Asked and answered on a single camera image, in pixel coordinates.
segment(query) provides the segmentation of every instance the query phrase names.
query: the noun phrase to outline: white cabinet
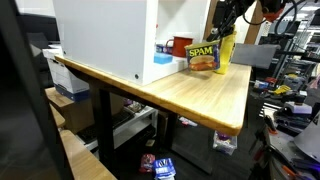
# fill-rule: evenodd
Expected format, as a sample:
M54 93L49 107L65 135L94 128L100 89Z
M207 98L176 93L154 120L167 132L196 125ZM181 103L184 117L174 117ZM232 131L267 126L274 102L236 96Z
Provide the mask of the white cabinet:
M160 71L153 63L156 37L165 41L173 35L192 36L199 42L210 1L53 0L53 3L65 57L146 85L163 77L154 75ZM165 75L179 70L170 70Z

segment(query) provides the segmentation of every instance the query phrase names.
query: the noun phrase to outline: red cup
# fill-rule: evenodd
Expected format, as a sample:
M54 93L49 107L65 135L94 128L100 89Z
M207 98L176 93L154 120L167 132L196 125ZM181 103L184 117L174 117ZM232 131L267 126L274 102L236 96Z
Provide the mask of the red cup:
M184 47L192 44L193 39L174 36L173 39L169 39L167 41L166 47L170 41L173 41L172 55L177 57L186 57L186 50Z

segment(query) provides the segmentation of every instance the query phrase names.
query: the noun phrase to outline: cardboard box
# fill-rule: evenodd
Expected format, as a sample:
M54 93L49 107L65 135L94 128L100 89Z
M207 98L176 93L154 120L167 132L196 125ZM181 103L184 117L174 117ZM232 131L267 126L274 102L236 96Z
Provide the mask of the cardboard box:
M56 90L73 101L89 98L89 84L73 75L64 64L55 60L55 55L62 55L61 48L43 49L48 60L52 80Z
M61 95L56 89L46 89L47 97L50 103L60 112L66 120L66 129L74 134L94 124L91 99L80 102L74 102ZM111 113L118 113L123 107L123 98L121 96L110 94Z

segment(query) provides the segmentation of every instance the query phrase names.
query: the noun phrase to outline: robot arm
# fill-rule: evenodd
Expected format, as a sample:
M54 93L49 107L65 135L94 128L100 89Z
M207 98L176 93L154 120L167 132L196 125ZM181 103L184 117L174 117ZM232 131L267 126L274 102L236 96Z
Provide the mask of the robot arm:
M248 8L255 0L226 0L218 1L214 18L213 28L207 41L214 41L232 34L233 24L239 16L244 16ZM262 13L267 21L273 22L282 13L285 4L284 0L259 0L262 6Z

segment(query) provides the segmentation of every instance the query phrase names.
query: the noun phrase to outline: white cardboard box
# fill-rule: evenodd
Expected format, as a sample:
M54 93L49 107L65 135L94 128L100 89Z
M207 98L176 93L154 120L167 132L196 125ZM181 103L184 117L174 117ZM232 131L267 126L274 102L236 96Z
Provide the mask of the white cardboard box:
M81 101L89 97L89 84L73 75L64 64L54 59L62 55L62 49L43 49L48 60L51 76L56 90L73 101Z

